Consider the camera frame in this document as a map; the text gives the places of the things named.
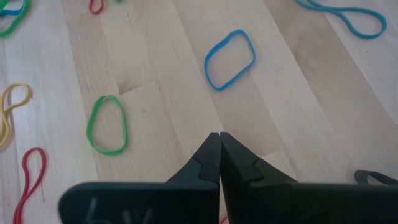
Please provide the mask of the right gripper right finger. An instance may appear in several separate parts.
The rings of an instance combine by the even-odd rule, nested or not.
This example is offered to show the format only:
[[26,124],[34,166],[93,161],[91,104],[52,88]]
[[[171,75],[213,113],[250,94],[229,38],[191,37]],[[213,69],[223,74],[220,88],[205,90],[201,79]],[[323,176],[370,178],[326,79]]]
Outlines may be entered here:
[[357,170],[355,184],[302,183],[222,132],[220,176],[230,223],[397,223],[397,180]]

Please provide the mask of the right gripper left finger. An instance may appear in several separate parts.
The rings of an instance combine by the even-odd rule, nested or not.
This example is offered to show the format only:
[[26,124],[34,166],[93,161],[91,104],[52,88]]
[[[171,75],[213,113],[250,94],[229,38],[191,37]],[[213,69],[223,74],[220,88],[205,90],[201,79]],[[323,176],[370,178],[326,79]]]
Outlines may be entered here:
[[85,182],[60,198],[62,223],[217,223],[221,138],[210,133],[168,181]]

